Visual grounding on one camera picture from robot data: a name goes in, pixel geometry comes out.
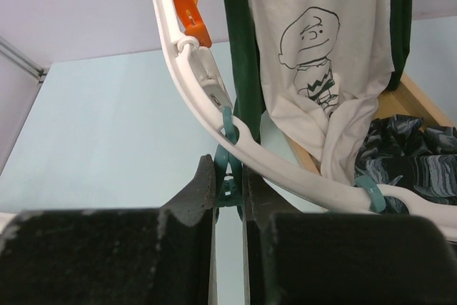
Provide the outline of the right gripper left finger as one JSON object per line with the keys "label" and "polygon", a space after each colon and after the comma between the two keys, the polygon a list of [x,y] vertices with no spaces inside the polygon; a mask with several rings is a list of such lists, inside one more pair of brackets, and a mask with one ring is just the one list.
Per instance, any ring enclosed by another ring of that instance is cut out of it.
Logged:
{"label": "right gripper left finger", "polygon": [[215,304],[216,173],[163,206],[25,211],[1,233],[3,304]]}

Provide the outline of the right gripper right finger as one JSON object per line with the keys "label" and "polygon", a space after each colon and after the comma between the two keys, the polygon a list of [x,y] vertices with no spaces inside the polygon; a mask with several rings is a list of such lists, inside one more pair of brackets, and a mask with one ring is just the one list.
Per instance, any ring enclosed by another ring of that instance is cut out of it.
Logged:
{"label": "right gripper right finger", "polygon": [[303,213],[242,171],[247,304],[454,304],[456,250],[417,216]]}

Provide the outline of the white round clip hanger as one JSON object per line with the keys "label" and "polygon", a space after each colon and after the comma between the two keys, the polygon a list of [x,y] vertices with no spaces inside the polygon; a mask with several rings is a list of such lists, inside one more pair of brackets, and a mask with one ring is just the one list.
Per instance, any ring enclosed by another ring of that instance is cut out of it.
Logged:
{"label": "white round clip hanger", "polygon": [[[222,108],[232,103],[210,48],[184,33],[173,0],[152,0],[161,47],[176,88],[201,125],[239,161],[290,193],[325,209],[337,212],[376,214],[370,199],[359,187],[323,178],[272,154],[252,137],[247,125],[233,116],[238,141],[224,137]],[[408,189],[378,185],[384,198],[402,201],[411,215],[431,221],[449,241],[456,240],[456,207],[429,202]]]}

